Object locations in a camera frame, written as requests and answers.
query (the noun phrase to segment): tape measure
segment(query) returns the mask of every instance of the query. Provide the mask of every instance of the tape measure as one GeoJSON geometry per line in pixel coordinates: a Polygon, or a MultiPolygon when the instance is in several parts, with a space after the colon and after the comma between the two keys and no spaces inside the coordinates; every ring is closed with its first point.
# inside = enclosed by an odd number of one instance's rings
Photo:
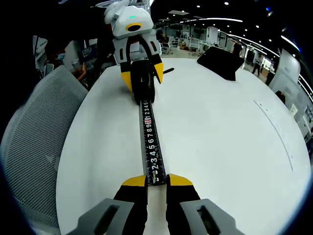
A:
{"type": "Polygon", "coordinates": [[[166,173],[151,101],[141,101],[139,115],[142,120],[140,125],[141,149],[148,184],[151,186],[166,184],[166,173]]]}

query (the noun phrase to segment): ceiling light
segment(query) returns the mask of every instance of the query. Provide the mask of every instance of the ceiling light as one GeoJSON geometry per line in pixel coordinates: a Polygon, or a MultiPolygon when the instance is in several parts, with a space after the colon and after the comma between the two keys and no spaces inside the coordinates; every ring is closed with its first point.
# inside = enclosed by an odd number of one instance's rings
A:
{"type": "Polygon", "coordinates": [[[292,41],[290,41],[288,38],[284,37],[283,35],[281,35],[282,39],[286,40],[287,42],[289,42],[291,45],[293,45],[295,48],[298,49],[298,51],[301,51],[299,47],[297,47],[296,44],[294,44],[292,41]]]}
{"type": "Polygon", "coordinates": [[[230,18],[219,18],[219,17],[203,18],[203,19],[199,19],[199,20],[200,20],[200,21],[203,21],[203,20],[222,20],[222,21],[243,22],[242,20],[230,19],[230,18]]]}
{"type": "Polygon", "coordinates": [[[263,47],[264,49],[266,49],[266,50],[268,50],[268,51],[272,52],[274,55],[276,55],[276,56],[280,57],[280,55],[279,55],[279,54],[275,53],[274,51],[272,51],[272,50],[268,49],[267,47],[265,47],[265,46],[263,46],[263,45],[261,45],[261,44],[258,44],[258,43],[256,43],[256,42],[254,42],[254,41],[250,40],[250,39],[243,38],[243,37],[240,37],[240,36],[237,36],[237,35],[233,35],[233,34],[231,34],[231,36],[236,37],[236,38],[245,39],[245,40],[247,40],[247,41],[249,41],[249,42],[251,42],[251,43],[254,43],[254,44],[256,44],[256,45],[258,45],[258,46],[260,46],[260,47],[263,47]]]}

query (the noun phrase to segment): white table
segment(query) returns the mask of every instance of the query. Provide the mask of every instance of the white table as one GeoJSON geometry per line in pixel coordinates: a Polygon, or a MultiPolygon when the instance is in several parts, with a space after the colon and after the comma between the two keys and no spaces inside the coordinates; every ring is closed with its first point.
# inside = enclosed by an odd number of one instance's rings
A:
{"type": "MultiPolygon", "coordinates": [[[[239,69],[226,81],[193,59],[163,59],[163,84],[156,83],[153,108],[167,173],[194,183],[236,219],[247,235],[277,234],[302,199],[310,179],[301,132],[276,95],[251,73],[239,69]],[[278,121],[294,156],[264,113],[278,121]]],[[[56,205],[66,234],[78,218],[125,180],[142,175],[139,111],[120,76],[108,68],[86,96],[67,135],[59,164],[56,205]]],[[[169,234],[166,187],[149,187],[145,234],[169,234]]]]}

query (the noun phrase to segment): floor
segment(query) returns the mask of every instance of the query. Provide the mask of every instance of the floor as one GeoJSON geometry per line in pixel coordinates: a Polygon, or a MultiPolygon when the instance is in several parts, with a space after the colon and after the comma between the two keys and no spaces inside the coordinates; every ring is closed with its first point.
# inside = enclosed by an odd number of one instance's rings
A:
{"type": "MultiPolygon", "coordinates": [[[[200,55],[198,53],[192,53],[188,50],[181,50],[179,47],[175,48],[172,47],[171,51],[167,54],[162,54],[161,58],[188,58],[188,59],[198,59],[200,57],[200,55]]],[[[243,66],[244,70],[247,71],[253,71],[253,66],[245,63],[245,65],[243,66]]],[[[266,77],[263,74],[260,74],[259,76],[254,75],[257,78],[259,78],[262,82],[266,82],[266,77]]]]}

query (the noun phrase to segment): ceiling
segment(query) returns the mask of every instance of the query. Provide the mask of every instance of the ceiling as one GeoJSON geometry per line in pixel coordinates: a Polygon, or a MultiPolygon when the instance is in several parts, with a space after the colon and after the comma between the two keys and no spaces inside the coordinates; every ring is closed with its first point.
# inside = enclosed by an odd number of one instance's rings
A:
{"type": "MultiPolygon", "coordinates": [[[[157,28],[164,27],[170,24],[183,24],[192,25],[198,28],[207,28],[213,26],[221,31],[240,36],[242,38],[254,41],[264,47],[267,47],[271,51],[279,54],[282,48],[287,50],[290,54],[295,54],[296,58],[303,62],[301,53],[290,43],[282,39],[281,35],[294,42],[296,37],[293,37],[292,31],[288,30],[287,24],[284,23],[286,19],[292,17],[289,15],[281,14],[279,11],[282,7],[277,1],[269,0],[155,0],[151,6],[151,17],[157,28]],[[184,11],[188,13],[186,15],[171,14],[169,12],[184,11]],[[226,21],[226,20],[200,20],[197,17],[202,18],[230,18],[242,20],[242,22],[226,21]]],[[[242,42],[250,44],[250,41],[241,39],[242,42]]],[[[252,43],[253,46],[260,48],[259,45],[252,43]]],[[[269,59],[273,59],[278,62],[279,58],[272,52],[263,49],[267,53],[269,59]]],[[[301,65],[301,74],[309,81],[308,71],[305,69],[304,63],[301,65]]]]}

